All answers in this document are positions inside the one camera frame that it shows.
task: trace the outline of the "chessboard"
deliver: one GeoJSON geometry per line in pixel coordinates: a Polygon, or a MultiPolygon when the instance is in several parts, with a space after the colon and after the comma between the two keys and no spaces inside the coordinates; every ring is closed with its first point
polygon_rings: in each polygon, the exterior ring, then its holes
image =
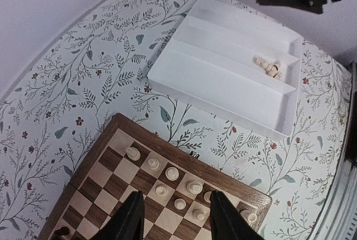
{"type": "Polygon", "coordinates": [[[270,196],[116,114],[71,178],[38,239],[51,239],[61,227],[70,230],[62,239],[91,239],[137,190],[144,194],[145,240],[210,240],[209,191],[222,191],[240,212],[254,213],[256,221],[250,226],[256,231],[272,203],[270,196]],[[136,157],[128,150],[136,151],[136,157]],[[177,169],[175,180],[168,179],[169,168],[177,169]],[[193,182],[200,184],[198,194],[187,188],[193,182]],[[165,192],[158,194],[158,187],[165,192]],[[178,209],[177,199],[185,206],[178,209]],[[203,214],[200,219],[196,210],[203,214]]]}

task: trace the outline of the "black chess piece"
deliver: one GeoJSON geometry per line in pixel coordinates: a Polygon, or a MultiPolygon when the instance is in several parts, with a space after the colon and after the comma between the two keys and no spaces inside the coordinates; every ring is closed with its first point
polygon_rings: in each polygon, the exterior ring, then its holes
{"type": "Polygon", "coordinates": [[[51,240],[61,240],[61,236],[67,236],[70,234],[68,227],[61,227],[58,230],[54,231],[54,235],[52,236],[51,240]]]}

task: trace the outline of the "white pawn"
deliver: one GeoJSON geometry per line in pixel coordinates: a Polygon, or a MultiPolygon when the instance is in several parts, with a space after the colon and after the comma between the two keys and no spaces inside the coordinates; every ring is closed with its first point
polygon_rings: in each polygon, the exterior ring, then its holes
{"type": "Polygon", "coordinates": [[[211,194],[212,192],[211,191],[208,191],[207,193],[205,193],[205,195],[203,196],[203,198],[205,199],[205,201],[207,203],[211,203],[211,194]]]}
{"type": "Polygon", "coordinates": [[[157,185],[155,188],[155,193],[159,196],[164,196],[167,194],[167,188],[164,185],[157,185]]]}
{"type": "Polygon", "coordinates": [[[140,152],[138,149],[134,147],[128,147],[125,149],[128,157],[133,161],[138,161],[140,159],[140,152]]]}
{"type": "Polygon", "coordinates": [[[250,212],[249,210],[243,210],[240,212],[240,215],[249,223],[254,223],[257,221],[258,216],[255,213],[250,212]]]}
{"type": "Polygon", "coordinates": [[[177,168],[171,166],[165,171],[168,180],[175,181],[179,178],[179,171],[177,168]]]}
{"type": "Polygon", "coordinates": [[[188,185],[187,185],[187,191],[189,193],[192,194],[199,194],[200,192],[202,192],[203,190],[203,185],[202,183],[198,182],[198,181],[191,181],[188,185]]]}
{"type": "Polygon", "coordinates": [[[174,205],[178,210],[183,210],[186,207],[186,201],[184,201],[182,198],[178,198],[175,200],[174,205]]]}
{"type": "Polygon", "coordinates": [[[199,221],[202,221],[205,219],[205,213],[201,209],[194,210],[192,215],[194,216],[195,219],[197,219],[199,221]]]}
{"type": "Polygon", "coordinates": [[[149,164],[149,167],[153,171],[158,171],[160,169],[160,161],[158,159],[156,159],[156,158],[149,159],[147,161],[147,163],[149,164]]]}

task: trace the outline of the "chess pieces in tray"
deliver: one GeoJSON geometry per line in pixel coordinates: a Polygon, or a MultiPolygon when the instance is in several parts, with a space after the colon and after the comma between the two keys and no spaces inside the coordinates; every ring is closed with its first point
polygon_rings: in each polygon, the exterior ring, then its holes
{"type": "Polygon", "coordinates": [[[282,72],[279,71],[281,67],[281,62],[278,60],[274,63],[269,63],[262,57],[255,57],[254,63],[263,68],[266,71],[267,75],[271,76],[272,78],[281,79],[281,77],[283,77],[282,72]]]}

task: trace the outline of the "leaf pattern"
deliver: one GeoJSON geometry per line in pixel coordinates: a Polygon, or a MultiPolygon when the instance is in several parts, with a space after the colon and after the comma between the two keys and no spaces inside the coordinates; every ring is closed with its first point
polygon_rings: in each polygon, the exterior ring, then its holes
{"type": "Polygon", "coordinates": [[[55,136],[58,140],[63,136],[67,128],[68,127],[63,127],[55,132],[55,136]]]}
{"type": "Polygon", "coordinates": [[[251,186],[251,187],[256,187],[256,186],[258,186],[258,185],[261,184],[261,183],[262,183],[262,179],[256,179],[256,180],[252,181],[252,182],[249,184],[249,186],[251,186]]]}
{"type": "MultiPolygon", "coordinates": [[[[267,18],[241,2],[218,1],[267,18]]],[[[2,239],[36,239],[49,206],[117,112],[269,194],[259,231],[265,239],[308,237],[334,178],[351,75],[304,40],[293,132],[279,142],[156,92],[146,75],[195,2],[103,2],[0,102],[2,239]]]]}

